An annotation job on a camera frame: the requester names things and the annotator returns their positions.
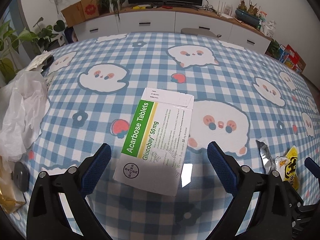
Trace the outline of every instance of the silver bolt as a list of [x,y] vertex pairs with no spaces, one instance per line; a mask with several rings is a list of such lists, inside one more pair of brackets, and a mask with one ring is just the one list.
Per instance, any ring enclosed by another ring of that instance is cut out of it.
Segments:
[[76,167],[70,167],[69,169],[68,169],[68,172],[70,173],[70,174],[73,174],[73,173],[75,173],[77,171],[77,168]]
[[279,172],[278,171],[272,171],[272,175],[275,176],[275,177],[278,177],[279,176]]
[[43,178],[46,174],[47,174],[47,173],[46,173],[45,171],[41,171],[41,172],[39,173],[39,177],[40,177],[40,178]]
[[241,169],[244,171],[244,172],[249,172],[250,171],[250,168],[247,166],[247,165],[243,165],[241,167]]

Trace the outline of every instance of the green label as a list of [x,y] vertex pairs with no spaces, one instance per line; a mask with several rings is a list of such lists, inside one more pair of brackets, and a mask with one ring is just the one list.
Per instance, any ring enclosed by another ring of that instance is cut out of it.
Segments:
[[122,153],[137,157],[143,139],[143,134],[148,124],[153,102],[140,100],[137,110],[134,113],[127,138],[125,139]]

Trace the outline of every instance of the blue gripper pad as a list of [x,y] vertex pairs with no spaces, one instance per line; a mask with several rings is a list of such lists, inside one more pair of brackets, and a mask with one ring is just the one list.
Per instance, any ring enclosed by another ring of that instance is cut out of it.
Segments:
[[320,179],[320,167],[316,162],[310,157],[304,160],[304,166],[315,176],[317,179]]
[[81,178],[80,193],[83,198],[93,192],[101,175],[111,159],[111,148],[108,144],[102,145],[95,153],[95,159]]
[[226,192],[231,193],[233,197],[238,192],[238,178],[225,160],[223,151],[215,146],[213,142],[209,143],[207,148],[208,159],[216,171]]

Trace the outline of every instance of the wooden countertop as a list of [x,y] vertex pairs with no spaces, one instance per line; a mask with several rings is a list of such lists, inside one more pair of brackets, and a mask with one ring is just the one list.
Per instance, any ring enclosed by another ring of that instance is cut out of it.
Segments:
[[[267,40],[272,40],[271,38],[265,36],[263,33],[261,33],[260,31],[254,29],[251,26],[242,24],[240,22],[238,22],[236,19],[226,19],[223,17],[218,16],[216,13],[214,12],[210,12],[210,11],[205,11],[204,9],[199,8],[199,10],[197,9],[193,9],[193,8],[183,8],[183,7],[173,7],[172,9],[165,9],[162,7],[159,8],[152,8],[152,9],[132,9],[131,7],[124,7],[119,11],[119,14],[121,13],[128,13],[128,12],[138,12],[138,11],[173,11],[173,12],[182,12],[182,13],[191,13],[191,14],[197,14],[197,15],[203,15],[203,16],[207,16],[207,17],[211,17],[211,18],[216,18],[225,22],[230,22],[232,24],[238,25],[240,27],[243,27],[249,31],[252,31],[253,33],[256,33],[264,38],[266,38]],[[114,15],[115,13],[105,13],[105,14],[101,14],[98,17],[95,18],[91,18],[89,20],[86,21],[90,21],[92,19],[96,19],[96,18],[100,18],[100,17],[104,17],[104,16],[108,16],[108,15]]]

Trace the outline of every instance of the white cabinet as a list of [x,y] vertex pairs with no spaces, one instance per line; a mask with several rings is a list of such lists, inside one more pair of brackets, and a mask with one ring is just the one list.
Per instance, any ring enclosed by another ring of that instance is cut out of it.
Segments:
[[117,20],[114,15],[100,17],[73,26],[79,41],[119,34]]
[[177,12],[174,31],[180,33],[183,28],[203,28],[213,32],[220,40],[228,41],[232,25],[232,23],[207,16]]
[[262,54],[266,52],[270,44],[267,38],[238,25],[233,25],[228,42]]
[[119,33],[174,32],[176,12],[144,11],[121,13],[117,17]]

